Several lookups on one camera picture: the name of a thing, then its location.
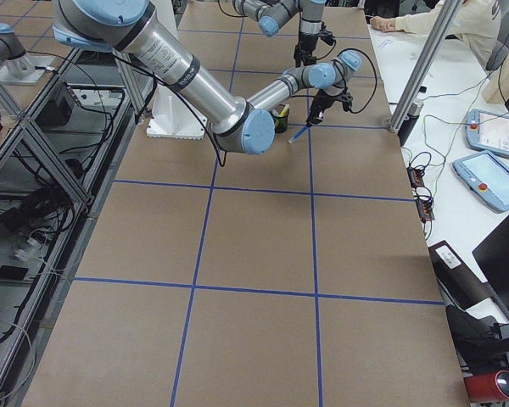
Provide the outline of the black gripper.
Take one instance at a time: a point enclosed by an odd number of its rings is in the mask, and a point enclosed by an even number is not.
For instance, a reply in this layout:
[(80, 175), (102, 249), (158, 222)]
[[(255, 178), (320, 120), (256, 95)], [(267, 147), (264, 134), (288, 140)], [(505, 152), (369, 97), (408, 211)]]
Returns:
[(334, 103), (334, 96), (328, 95), (325, 91), (318, 91), (313, 97), (306, 121), (307, 127), (312, 127), (315, 124), (323, 122), (324, 112), (331, 108)]
[(318, 38), (318, 33), (299, 32), (298, 42), (294, 48), (294, 62), (296, 66), (309, 66), (317, 62), (317, 57), (313, 53), (316, 50)]

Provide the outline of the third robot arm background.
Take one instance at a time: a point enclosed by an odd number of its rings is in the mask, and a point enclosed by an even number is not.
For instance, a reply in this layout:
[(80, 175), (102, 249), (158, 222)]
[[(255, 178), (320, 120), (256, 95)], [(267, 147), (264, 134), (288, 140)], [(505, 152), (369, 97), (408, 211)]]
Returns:
[(0, 23), (0, 81), (6, 85), (35, 85), (46, 71), (46, 62), (30, 56), (13, 28)]

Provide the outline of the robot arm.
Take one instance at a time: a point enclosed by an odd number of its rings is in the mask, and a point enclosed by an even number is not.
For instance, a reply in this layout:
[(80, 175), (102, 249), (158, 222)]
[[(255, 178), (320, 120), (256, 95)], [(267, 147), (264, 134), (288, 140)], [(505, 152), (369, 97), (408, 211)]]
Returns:
[(346, 82), (361, 66), (358, 52), (344, 50), (329, 63), (286, 70), (250, 98), (235, 97), (159, 22), (150, 1), (55, 1), (53, 11), (57, 41), (132, 54), (209, 120), (225, 152), (264, 153), (275, 136), (271, 109), (300, 90), (317, 89), (322, 117), (336, 98), (347, 97)]
[(335, 37), (322, 21), (326, 2), (319, 0), (281, 0), (266, 3), (257, 0), (232, 1), (234, 10), (242, 17), (255, 20), (268, 37), (275, 36), (294, 16), (299, 15), (298, 40), (294, 48), (296, 67), (315, 64), (314, 54), (319, 40), (334, 47)]

